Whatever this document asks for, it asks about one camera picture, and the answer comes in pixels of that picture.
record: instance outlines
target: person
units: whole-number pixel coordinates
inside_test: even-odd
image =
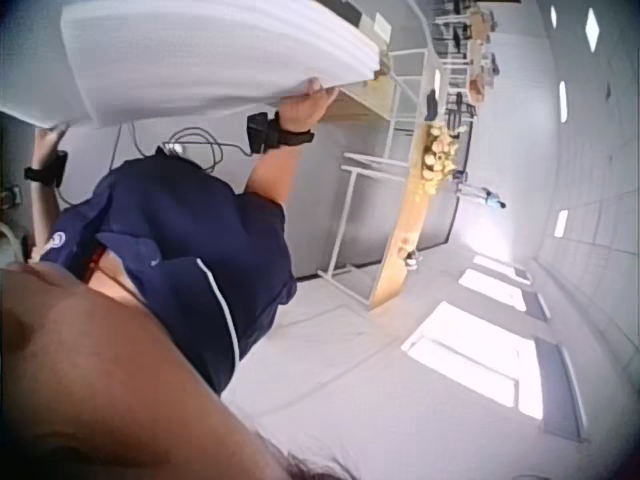
[[[507,208],[507,204],[500,200],[500,195],[485,187],[475,187],[467,183],[461,183],[456,188],[458,197],[468,198],[477,203],[482,203],[492,208]]]
[[[281,130],[308,132],[336,93],[311,81]],[[36,131],[34,171],[64,132]],[[63,212],[32,183],[40,259],[1,271],[3,460],[61,478],[355,478],[278,452],[219,398],[296,290],[283,206],[300,148],[269,150],[240,194],[161,151]]]

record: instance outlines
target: pile of yellow objects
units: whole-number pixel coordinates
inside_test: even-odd
[[[429,142],[422,157],[422,188],[428,195],[435,195],[440,183],[456,170],[453,160],[458,144],[452,138],[456,132],[449,132],[444,125],[434,125],[429,130]]]

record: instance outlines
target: forearm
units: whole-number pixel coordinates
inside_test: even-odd
[[[31,203],[36,251],[40,253],[51,238],[53,225],[60,216],[60,207],[53,187],[35,182],[31,184]]]
[[[280,147],[258,160],[245,191],[285,205],[293,187],[301,147]]]

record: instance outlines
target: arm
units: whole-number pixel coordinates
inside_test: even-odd
[[[42,169],[51,161],[65,133],[66,128],[56,128],[52,131],[36,128],[33,158],[31,159],[32,168]],[[40,252],[49,241],[53,233],[53,225],[60,216],[60,207],[53,186],[32,183],[31,203],[36,251]]]
[[[290,132],[306,132],[318,123],[337,95],[337,89],[324,90],[318,80],[311,80],[306,95],[283,100],[280,105],[280,126]],[[249,175],[245,191],[285,205],[293,185],[300,150],[301,147],[280,147],[267,152]]]

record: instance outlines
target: black wrist-mounted device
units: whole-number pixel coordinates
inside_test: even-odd
[[[311,143],[315,134],[311,130],[301,133],[283,130],[278,112],[271,120],[266,112],[261,112],[247,117],[247,136],[251,153],[257,154],[267,153],[281,146],[297,147]]]
[[[64,176],[64,169],[67,166],[67,158],[69,154],[64,150],[58,150],[55,153],[55,157],[42,169],[25,168],[24,178],[32,182],[42,183],[47,187],[51,187],[55,184],[57,188],[60,188],[62,184],[62,177]]]

